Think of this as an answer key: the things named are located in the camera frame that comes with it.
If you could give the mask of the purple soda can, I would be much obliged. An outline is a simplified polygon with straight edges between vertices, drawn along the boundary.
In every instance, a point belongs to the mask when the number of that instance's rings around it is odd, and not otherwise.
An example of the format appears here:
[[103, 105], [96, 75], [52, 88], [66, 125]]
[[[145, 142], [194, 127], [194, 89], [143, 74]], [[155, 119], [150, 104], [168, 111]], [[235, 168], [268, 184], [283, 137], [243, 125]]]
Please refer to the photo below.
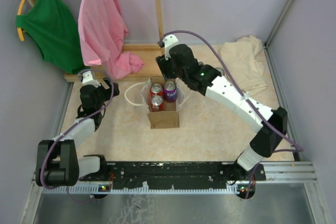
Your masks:
[[224, 76], [224, 75], [225, 75], [225, 73], [224, 73], [224, 69], [223, 69], [223, 68], [216, 67], [216, 70], [217, 70], [217, 71], [219, 71], [219, 72], [220, 72], [220, 74], [221, 74], [222, 76]]

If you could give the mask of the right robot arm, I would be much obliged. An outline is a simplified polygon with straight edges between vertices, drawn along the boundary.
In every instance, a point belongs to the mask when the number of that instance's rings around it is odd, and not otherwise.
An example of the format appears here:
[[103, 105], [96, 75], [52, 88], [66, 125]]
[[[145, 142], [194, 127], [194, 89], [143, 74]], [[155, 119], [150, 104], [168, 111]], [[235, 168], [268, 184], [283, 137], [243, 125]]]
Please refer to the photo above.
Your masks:
[[227, 180], [245, 180], [253, 168], [264, 158], [269, 158], [287, 134], [287, 111], [265, 106], [237, 88], [210, 65], [203, 65], [194, 57], [186, 44], [160, 43], [165, 53], [156, 62], [165, 80], [179, 78], [187, 87], [217, 101], [243, 119], [256, 135], [224, 172]]

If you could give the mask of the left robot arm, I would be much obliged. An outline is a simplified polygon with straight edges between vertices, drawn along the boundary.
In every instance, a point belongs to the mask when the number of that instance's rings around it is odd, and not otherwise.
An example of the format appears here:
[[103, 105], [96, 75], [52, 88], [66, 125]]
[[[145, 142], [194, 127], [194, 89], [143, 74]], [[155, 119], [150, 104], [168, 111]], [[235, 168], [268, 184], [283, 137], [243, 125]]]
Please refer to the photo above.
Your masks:
[[81, 105], [74, 124], [52, 140], [42, 140], [37, 147], [35, 181], [47, 189], [73, 186], [87, 175], [98, 180], [108, 177], [109, 167], [103, 155], [77, 157], [76, 146], [84, 142], [99, 128], [111, 99], [120, 94], [119, 85], [104, 78], [107, 89], [84, 84], [80, 89]]

